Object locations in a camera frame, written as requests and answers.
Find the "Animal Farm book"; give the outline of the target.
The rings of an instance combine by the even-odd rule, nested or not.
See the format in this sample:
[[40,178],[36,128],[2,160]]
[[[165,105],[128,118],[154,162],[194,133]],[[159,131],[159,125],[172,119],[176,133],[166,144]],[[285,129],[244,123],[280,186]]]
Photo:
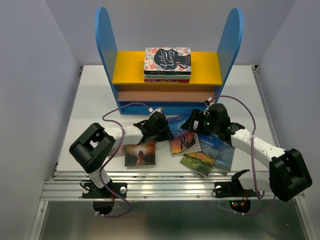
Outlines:
[[198,140],[201,150],[185,154],[180,164],[203,177],[207,177],[218,158],[222,142],[213,133],[210,136],[199,134]]

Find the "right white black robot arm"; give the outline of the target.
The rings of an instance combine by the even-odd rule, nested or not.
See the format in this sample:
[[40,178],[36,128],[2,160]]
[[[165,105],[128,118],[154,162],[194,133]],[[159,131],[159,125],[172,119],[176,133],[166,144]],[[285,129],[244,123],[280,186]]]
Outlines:
[[269,192],[287,202],[312,186],[313,180],[302,154],[295,148],[285,150],[255,137],[243,125],[231,122],[226,107],[213,103],[204,111],[193,109],[182,129],[200,135],[214,133],[228,145],[249,154],[266,168],[256,173],[244,169],[235,173],[230,181],[215,182],[215,197],[239,197],[247,191]]

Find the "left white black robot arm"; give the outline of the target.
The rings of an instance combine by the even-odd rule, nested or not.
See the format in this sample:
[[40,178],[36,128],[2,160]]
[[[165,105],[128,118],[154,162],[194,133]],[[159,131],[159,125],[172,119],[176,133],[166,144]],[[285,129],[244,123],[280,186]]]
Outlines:
[[92,123],[69,148],[69,153],[89,176],[95,193],[100,197],[110,193],[117,195],[105,171],[108,163],[105,159],[110,152],[113,152],[110,156],[112,159],[123,145],[139,145],[149,140],[163,142],[174,138],[166,116],[159,111],[152,112],[146,120],[126,127],[116,120],[106,121],[118,127],[104,128],[98,122]]

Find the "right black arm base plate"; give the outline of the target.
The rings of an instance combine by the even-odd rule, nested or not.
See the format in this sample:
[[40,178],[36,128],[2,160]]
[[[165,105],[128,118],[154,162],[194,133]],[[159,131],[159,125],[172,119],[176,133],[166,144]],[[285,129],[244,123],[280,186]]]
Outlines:
[[218,199],[222,198],[242,198],[255,197],[256,193],[252,189],[244,189],[237,181],[218,181],[214,183],[212,195]]

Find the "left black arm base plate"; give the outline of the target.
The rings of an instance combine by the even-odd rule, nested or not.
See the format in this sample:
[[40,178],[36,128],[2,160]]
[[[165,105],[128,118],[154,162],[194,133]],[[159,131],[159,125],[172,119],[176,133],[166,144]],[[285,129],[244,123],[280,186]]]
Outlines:
[[114,192],[111,193],[104,186],[98,188],[91,181],[81,181],[79,185],[82,187],[82,198],[83,199],[119,199],[114,193],[122,198],[127,197],[127,183],[125,182],[112,182],[108,187]]

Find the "Jane Eyre blue book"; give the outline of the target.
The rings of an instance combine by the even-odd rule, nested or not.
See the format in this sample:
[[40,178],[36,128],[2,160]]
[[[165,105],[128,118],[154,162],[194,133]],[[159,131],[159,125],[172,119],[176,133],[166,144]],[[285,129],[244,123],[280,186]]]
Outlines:
[[189,110],[182,115],[167,119],[169,130],[173,135],[173,139],[170,141],[173,157],[201,151],[197,134],[181,128],[189,119],[191,113],[192,110]]

